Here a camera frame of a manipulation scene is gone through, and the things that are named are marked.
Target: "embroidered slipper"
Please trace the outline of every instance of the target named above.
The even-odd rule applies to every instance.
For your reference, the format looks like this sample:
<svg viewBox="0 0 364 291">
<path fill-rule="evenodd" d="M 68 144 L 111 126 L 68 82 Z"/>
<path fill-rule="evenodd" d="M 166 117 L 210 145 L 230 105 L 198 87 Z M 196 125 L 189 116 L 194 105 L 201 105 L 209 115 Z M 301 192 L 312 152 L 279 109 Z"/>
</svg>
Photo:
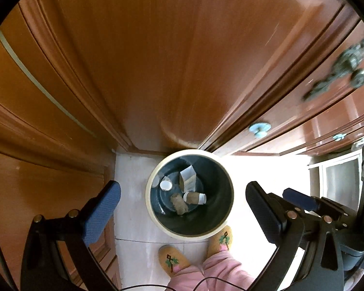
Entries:
<svg viewBox="0 0 364 291">
<path fill-rule="evenodd" d="M 187 258 L 172 245 L 162 246 L 158 255 L 160 265 L 170 277 L 190 266 Z"/>
<path fill-rule="evenodd" d="M 228 251 L 232 245 L 232 229 L 226 225 L 220 232 L 209 240 L 208 258 L 221 251 Z"/>
</svg>

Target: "trash can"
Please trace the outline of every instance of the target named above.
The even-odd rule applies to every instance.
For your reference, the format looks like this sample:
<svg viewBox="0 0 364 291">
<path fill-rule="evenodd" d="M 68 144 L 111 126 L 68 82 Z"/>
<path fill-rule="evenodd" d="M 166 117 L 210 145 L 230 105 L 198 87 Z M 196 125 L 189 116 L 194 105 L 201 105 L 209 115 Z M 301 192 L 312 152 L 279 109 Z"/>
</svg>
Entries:
<svg viewBox="0 0 364 291">
<path fill-rule="evenodd" d="M 156 166 L 147 182 L 146 205 L 152 221 L 163 232 L 184 241 L 197 241 L 216 234 L 226 225 L 234 191 L 231 178 L 220 161 L 221 158 L 210 152 L 183 150 L 166 157 Z M 188 205 L 188 213 L 177 215 L 170 204 L 170 196 L 182 193 L 179 173 L 190 165 L 196 172 L 196 191 L 206 194 L 207 201 Z M 164 177 L 173 183 L 170 191 L 159 186 Z"/>
</svg>

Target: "trash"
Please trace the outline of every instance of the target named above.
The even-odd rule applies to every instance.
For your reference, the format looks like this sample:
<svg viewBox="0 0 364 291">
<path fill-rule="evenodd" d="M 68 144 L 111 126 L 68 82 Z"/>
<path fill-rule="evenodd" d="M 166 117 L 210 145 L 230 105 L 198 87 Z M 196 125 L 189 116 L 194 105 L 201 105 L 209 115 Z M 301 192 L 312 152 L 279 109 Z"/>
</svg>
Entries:
<svg viewBox="0 0 364 291">
<path fill-rule="evenodd" d="M 189 211 L 186 202 L 183 201 L 181 194 L 172 194 L 170 196 L 170 201 L 174 208 L 177 210 L 178 215 L 182 215 Z"/>
<path fill-rule="evenodd" d="M 206 195 L 199 192 L 186 192 L 183 200 L 188 204 L 206 204 Z"/>
<path fill-rule="evenodd" d="M 160 182 L 160 189 L 164 191 L 169 191 L 173 188 L 173 183 L 171 179 L 169 179 L 167 176 L 163 177 L 162 181 Z"/>
<path fill-rule="evenodd" d="M 194 171 L 193 166 L 189 166 L 185 168 L 179 175 L 179 187 L 181 188 L 182 192 L 195 192 L 196 191 L 196 178 L 197 174 Z"/>
</svg>

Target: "wooden door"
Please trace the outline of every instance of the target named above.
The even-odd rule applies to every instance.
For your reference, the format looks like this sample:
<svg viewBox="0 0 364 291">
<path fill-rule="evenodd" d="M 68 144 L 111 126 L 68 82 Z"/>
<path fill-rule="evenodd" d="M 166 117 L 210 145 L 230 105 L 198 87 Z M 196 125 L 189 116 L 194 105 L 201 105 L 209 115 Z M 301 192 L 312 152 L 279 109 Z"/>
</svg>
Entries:
<svg viewBox="0 0 364 291">
<path fill-rule="evenodd" d="M 94 133 L 142 153 L 210 149 L 354 17 L 343 0 L 21 0 L 13 13 L 1 30 L 32 75 L 96 119 Z"/>
</svg>

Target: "black cable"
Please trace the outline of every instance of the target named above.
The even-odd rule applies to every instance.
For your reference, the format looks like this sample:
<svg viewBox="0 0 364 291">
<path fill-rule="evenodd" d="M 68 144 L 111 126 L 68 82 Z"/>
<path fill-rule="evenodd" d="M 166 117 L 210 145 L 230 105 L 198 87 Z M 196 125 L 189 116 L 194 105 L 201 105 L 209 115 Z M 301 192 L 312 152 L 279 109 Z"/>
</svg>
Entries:
<svg viewBox="0 0 364 291">
<path fill-rule="evenodd" d="M 237 286 L 237 285 L 235 285 L 235 284 L 233 284 L 233 283 L 230 283 L 230 282 L 228 282 L 228 281 L 226 281 L 226 280 L 223 280 L 223 279 L 221 279 L 221 278 L 217 278 L 217 277 L 206 277 L 206 278 L 204 278 L 204 279 L 202 279 L 197 285 L 196 285 L 196 287 L 193 289 L 193 291 L 196 291 L 197 290 L 197 288 L 199 287 L 199 285 L 201 284 L 201 283 L 203 283 L 205 280 L 207 280 L 207 279 L 216 279 L 216 280 L 220 280 L 220 281 L 222 281 L 222 282 L 225 282 L 225 283 L 227 283 L 227 284 L 230 284 L 231 286 L 233 286 L 233 287 L 235 287 L 235 288 L 238 288 L 238 289 L 240 289 L 240 290 L 243 290 L 243 291 L 246 291 L 246 289 L 243 289 L 242 287 L 239 287 L 239 286 Z"/>
<path fill-rule="evenodd" d="M 216 280 L 220 280 L 224 283 L 227 283 L 227 284 L 230 284 L 231 286 L 235 287 L 235 288 L 238 288 L 240 290 L 243 290 L 243 291 L 246 291 L 246 289 L 243 289 L 242 287 L 239 287 L 233 283 L 230 283 L 226 280 L 223 280 L 221 278 L 217 278 L 217 277 L 206 277 L 204 279 L 202 279 L 197 285 L 196 287 L 193 289 L 193 291 L 196 291 L 199 287 L 199 285 L 201 283 L 203 283 L 204 281 L 206 281 L 207 279 L 216 279 Z M 132 286 L 132 287 L 127 287 L 127 288 L 122 288 L 120 291 L 125 291 L 125 290 L 129 290 L 129 289 L 133 289 L 133 288 L 140 288 L 140 287 L 161 287 L 161 288 L 166 288 L 166 289 L 170 289 L 170 290 L 173 290 L 173 291 L 177 291 L 175 290 L 174 288 L 171 288 L 171 287 L 168 287 L 168 286 L 162 286 L 161 284 L 138 284 L 137 286 Z"/>
<path fill-rule="evenodd" d="M 4 255 L 3 255 L 3 252 L 0 248 L 0 265 L 1 267 L 3 268 L 3 271 L 7 277 L 7 280 L 8 280 L 8 283 L 10 285 L 10 287 L 14 290 L 14 291 L 19 291 L 15 282 L 14 282 L 14 278 L 12 278 L 12 275 L 10 273 L 10 270 L 8 268 L 8 265 L 7 265 L 7 262 L 5 261 L 5 258 L 4 258 Z"/>
</svg>

